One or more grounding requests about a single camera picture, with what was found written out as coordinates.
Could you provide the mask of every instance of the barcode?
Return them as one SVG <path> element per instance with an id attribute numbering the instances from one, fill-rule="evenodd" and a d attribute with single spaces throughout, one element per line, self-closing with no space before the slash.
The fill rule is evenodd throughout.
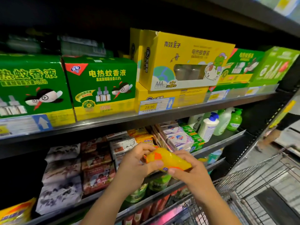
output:
<path id="1" fill-rule="evenodd" d="M 141 111 L 141 114 L 142 113 L 149 113 L 149 112 L 152 112 L 152 111 L 156 111 L 156 109 L 143 110 L 143 111 Z"/>
<path id="2" fill-rule="evenodd" d="M 1 133 L 0 136 L 7 136 L 7 135 L 12 135 L 12 132 L 6 132 L 6 133 Z"/>

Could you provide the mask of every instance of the shopping cart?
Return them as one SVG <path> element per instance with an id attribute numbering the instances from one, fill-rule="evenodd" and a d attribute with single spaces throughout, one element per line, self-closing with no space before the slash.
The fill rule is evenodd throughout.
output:
<path id="1" fill-rule="evenodd" d="M 300 167 L 282 151 L 214 182 L 242 224 L 300 224 Z M 192 195 L 187 202 L 171 224 L 209 224 Z"/>

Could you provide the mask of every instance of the green pump dispenser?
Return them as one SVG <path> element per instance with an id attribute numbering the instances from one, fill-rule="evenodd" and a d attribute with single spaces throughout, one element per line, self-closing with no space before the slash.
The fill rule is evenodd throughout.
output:
<path id="1" fill-rule="evenodd" d="M 237 128 L 240 126 L 242 123 L 242 110 L 240 108 L 235 108 L 235 112 L 231 114 L 231 119 L 229 121 L 229 124 L 227 125 L 227 129 L 231 131 L 237 130 Z"/>

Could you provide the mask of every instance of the blue pump bottle cap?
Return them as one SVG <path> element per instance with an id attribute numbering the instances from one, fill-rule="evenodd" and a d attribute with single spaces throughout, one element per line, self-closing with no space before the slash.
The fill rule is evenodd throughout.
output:
<path id="1" fill-rule="evenodd" d="M 215 112 L 211 112 L 211 115 L 208 119 L 211 121 L 215 121 L 217 118 L 219 118 L 219 115 Z"/>

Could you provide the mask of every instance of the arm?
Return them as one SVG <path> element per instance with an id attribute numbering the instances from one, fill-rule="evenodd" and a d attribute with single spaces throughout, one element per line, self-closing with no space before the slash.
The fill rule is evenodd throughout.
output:
<path id="1" fill-rule="evenodd" d="M 125 198 L 141 187 L 144 178 L 163 166 L 162 161 L 142 165 L 140 159 L 155 147 L 140 143 L 127 153 L 111 184 L 85 215 L 80 225 L 114 225 Z"/>
<path id="2" fill-rule="evenodd" d="M 168 173 L 187 185 L 197 204 L 203 208 L 209 224 L 240 225 L 239 219 L 215 189 L 203 163 L 185 151 L 176 151 L 175 154 L 190 162 L 193 168 L 189 173 L 170 168 Z"/>

